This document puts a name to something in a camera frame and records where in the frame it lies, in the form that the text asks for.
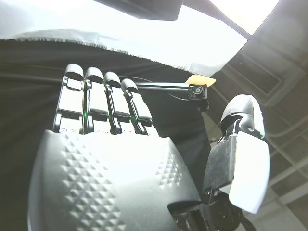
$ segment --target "back of robotic hand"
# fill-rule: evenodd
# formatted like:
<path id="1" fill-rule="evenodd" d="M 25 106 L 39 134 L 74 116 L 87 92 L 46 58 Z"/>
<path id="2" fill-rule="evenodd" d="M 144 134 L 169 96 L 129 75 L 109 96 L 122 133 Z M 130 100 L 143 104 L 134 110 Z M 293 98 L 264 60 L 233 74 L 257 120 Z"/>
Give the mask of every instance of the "back of robotic hand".
<path id="1" fill-rule="evenodd" d="M 235 230 L 241 209 L 256 212 L 264 197 L 268 148 L 251 96 L 234 98 L 221 125 L 200 197 L 134 82 L 95 67 L 84 76 L 68 65 L 53 131 L 45 131 L 32 173 L 29 230 Z"/>

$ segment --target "black fabric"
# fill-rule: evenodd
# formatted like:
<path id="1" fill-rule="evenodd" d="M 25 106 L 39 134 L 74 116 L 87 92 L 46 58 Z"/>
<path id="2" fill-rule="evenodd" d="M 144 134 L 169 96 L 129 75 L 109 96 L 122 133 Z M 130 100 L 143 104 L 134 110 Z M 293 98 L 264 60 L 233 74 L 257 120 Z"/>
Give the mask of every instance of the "black fabric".
<path id="1" fill-rule="evenodd" d="M 26 230 L 27 191 L 41 135 L 51 129 L 60 85 L 69 63 L 84 71 L 184 82 L 190 73 L 127 54 L 76 43 L 0 41 L 0 229 Z M 26 77 L 37 78 L 26 81 Z M 161 136 L 169 136 L 200 189 L 209 145 L 197 107 L 161 92 L 142 92 Z"/>

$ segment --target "wire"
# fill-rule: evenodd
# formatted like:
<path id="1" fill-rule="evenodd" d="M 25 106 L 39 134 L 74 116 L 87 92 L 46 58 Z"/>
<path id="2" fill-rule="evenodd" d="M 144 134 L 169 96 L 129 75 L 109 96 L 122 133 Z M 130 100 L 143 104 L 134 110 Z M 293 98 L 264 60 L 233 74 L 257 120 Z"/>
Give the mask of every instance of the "wire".
<path id="1" fill-rule="evenodd" d="M 134 78 L 134 79 L 139 79 L 139 80 L 143 80 L 143 81 L 146 81 L 146 82 L 150 82 L 150 83 L 153 83 L 153 81 L 150 81 L 146 78 L 139 78 L 139 77 L 133 77 L 133 76 L 119 76 L 120 78 Z M 173 94 L 170 94 L 168 92 L 166 92 L 168 95 L 170 95 L 171 97 L 177 99 L 177 100 L 183 100 L 183 101 L 189 101 L 188 99 L 183 99 L 183 98 L 180 98 L 178 96 L 175 96 Z"/>

